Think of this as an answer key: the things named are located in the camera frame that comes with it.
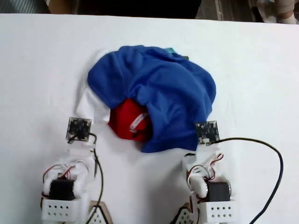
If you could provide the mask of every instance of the blue cloth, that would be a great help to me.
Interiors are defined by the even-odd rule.
[[[127,98],[148,108],[152,138],[145,153],[169,148],[196,150],[196,122],[206,121],[215,82],[200,66],[158,47],[124,46],[103,56],[89,71],[91,89],[114,109]]]

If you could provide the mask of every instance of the red cloth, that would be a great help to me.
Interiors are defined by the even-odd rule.
[[[145,106],[126,99],[110,112],[109,126],[118,137],[145,142],[152,136],[152,124]]]

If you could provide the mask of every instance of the circuit board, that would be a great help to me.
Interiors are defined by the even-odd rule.
[[[206,144],[219,140],[217,121],[207,121],[196,124],[199,144]]]
[[[70,118],[66,132],[68,143],[72,143],[74,140],[88,141],[91,125],[91,119]]]

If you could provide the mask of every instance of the pile of clothes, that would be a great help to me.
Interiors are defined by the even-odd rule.
[[[124,46],[105,54],[89,71],[77,113],[109,126],[124,139],[144,142],[145,153],[170,148],[196,150],[195,123],[212,111],[211,75],[174,51]],[[94,114],[84,108],[94,107]]]

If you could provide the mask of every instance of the white table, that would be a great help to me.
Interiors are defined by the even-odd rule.
[[[0,222],[40,223],[44,169],[66,151],[77,87],[99,49],[173,47],[208,70],[217,96],[209,120],[222,138],[265,140],[282,153],[281,186],[261,224],[298,219],[299,26],[71,15],[0,15]],[[103,201],[116,224],[166,224],[187,201],[182,149],[142,154],[95,126],[105,173]],[[255,143],[233,152],[238,223],[260,211],[278,177],[277,155]]]

